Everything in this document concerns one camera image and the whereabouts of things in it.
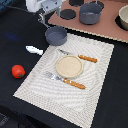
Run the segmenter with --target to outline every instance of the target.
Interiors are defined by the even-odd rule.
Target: woven placemat
[[[111,44],[68,33],[64,45],[48,47],[14,96],[80,127],[90,128],[113,48]],[[57,49],[98,59],[97,63],[82,60],[83,73],[72,79],[84,84],[85,90],[44,76],[45,71],[58,75],[55,63],[64,55]]]

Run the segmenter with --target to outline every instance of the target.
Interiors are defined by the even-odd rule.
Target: small bowl
[[[82,61],[73,55],[66,55],[56,63],[56,71],[63,78],[75,78],[83,71]]]
[[[122,7],[119,10],[119,17],[120,17],[122,27],[128,30],[128,5]]]

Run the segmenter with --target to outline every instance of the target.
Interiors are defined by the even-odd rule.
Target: wooden handle
[[[94,62],[94,63],[97,62],[97,59],[95,59],[95,58],[91,58],[91,57],[87,57],[87,56],[83,56],[83,55],[78,55],[78,57],[80,59],[88,60],[88,61],[91,61],[91,62]]]
[[[64,82],[67,83],[67,84],[70,84],[72,86],[75,86],[77,88],[80,88],[80,89],[85,89],[86,88],[84,85],[76,83],[76,82],[71,81],[71,80],[64,79]]]

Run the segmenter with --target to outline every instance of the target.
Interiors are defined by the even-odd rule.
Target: fork
[[[80,88],[80,89],[85,89],[86,87],[82,84],[79,84],[79,83],[76,83],[74,81],[71,81],[71,80],[68,80],[68,79],[63,79],[63,78],[60,78],[59,76],[57,75],[54,75],[52,74],[51,72],[45,72],[44,75],[47,77],[47,78],[50,78],[52,80],[61,80],[62,82],[64,83],[67,83],[67,84],[70,84],[72,86],[75,86],[77,88]]]

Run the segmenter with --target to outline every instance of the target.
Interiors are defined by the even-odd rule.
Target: pot
[[[67,30],[61,26],[47,27],[46,40],[50,45],[60,46],[67,41]]]
[[[102,7],[96,3],[83,4],[80,7],[79,20],[84,24],[95,24],[99,21],[102,12]]]
[[[122,7],[119,10],[119,17],[120,17],[120,22],[122,24],[122,27],[125,30],[128,30],[128,5]]]

